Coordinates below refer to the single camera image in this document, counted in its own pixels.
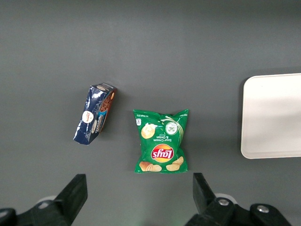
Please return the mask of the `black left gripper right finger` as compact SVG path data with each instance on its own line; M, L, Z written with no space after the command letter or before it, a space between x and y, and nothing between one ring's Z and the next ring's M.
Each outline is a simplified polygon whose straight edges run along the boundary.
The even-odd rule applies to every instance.
M281 212L268 204L255 203L249 210L231 196L213 193L202 173L193 174L193 198L198 209L187 226L290 226Z

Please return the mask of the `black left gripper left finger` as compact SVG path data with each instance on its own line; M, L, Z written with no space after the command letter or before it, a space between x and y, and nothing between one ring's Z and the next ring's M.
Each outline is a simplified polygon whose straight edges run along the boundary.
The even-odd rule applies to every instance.
M86 200L86 175L77 174L57 196L45 197L21 214L17 214L14 208L2 208L0 224L2 226L70 226Z

